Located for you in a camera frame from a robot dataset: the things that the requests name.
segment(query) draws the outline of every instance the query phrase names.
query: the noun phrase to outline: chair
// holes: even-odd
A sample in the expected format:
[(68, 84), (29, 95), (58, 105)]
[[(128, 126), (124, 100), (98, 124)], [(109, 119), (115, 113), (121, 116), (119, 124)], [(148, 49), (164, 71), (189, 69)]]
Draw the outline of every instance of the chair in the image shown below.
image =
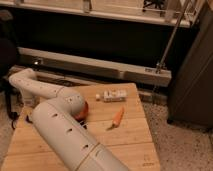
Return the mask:
[(151, 5), (155, 5), (155, 8), (159, 8), (162, 10), (162, 6), (164, 5), (165, 0), (144, 0), (143, 8), (149, 7)]
[(8, 73), (9, 69), (18, 61), (19, 54), (17, 48), (13, 43), (6, 39), (0, 38), (0, 91), (5, 93), (6, 109), (9, 118), (15, 120), (17, 118), (17, 113), (11, 110), (11, 98), (10, 94), (12, 91), (12, 86), (4, 78)]

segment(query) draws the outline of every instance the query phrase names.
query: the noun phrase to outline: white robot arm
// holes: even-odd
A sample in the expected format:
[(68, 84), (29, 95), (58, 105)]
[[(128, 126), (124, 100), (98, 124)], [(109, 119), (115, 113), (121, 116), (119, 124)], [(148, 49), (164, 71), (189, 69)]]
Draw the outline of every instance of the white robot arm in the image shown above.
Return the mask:
[(35, 106), (35, 95), (49, 99), (35, 107), (33, 124), (69, 170), (129, 170), (76, 121), (85, 117), (87, 105), (79, 92), (36, 81), (32, 69), (13, 74), (9, 81), (20, 90), (25, 105)]

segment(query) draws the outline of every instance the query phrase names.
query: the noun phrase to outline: tiled floor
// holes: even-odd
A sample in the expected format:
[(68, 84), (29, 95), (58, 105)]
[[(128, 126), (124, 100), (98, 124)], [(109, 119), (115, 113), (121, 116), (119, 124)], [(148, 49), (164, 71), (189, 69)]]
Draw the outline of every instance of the tiled floor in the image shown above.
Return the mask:
[[(167, 107), (143, 103), (150, 130), (163, 171), (211, 171), (213, 150), (209, 135), (202, 129), (186, 124), (166, 123)], [(20, 107), (13, 98), (13, 108)], [(13, 130), (5, 111), (4, 97), (0, 93), (0, 166), (6, 155)]]

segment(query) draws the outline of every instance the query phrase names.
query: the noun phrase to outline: orange carrot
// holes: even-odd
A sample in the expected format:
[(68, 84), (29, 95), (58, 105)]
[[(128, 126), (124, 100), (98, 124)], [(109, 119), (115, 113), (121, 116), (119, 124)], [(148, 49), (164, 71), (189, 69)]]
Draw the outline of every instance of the orange carrot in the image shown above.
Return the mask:
[(112, 124), (114, 124), (115, 126), (119, 126), (123, 115), (124, 115), (124, 107), (122, 107), (121, 110), (115, 114)]

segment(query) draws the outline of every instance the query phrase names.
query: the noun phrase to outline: wooden table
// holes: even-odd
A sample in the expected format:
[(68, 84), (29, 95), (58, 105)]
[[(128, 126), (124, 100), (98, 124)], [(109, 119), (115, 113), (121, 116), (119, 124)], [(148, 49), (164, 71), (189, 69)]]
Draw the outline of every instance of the wooden table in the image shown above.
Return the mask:
[[(144, 110), (134, 84), (112, 84), (74, 87), (89, 104), (88, 131), (112, 151), (131, 171), (160, 170)], [(95, 94), (104, 90), (125, 89), (126, 102), (104, 103)], [(124, 106), (119, 128), (106, 131), (113, 115)], [(25, 122), (31, 112), (24, 107), (18, 120), (2, 171), (68, 171), (62, 161), (40, 137), (33, 125)]]

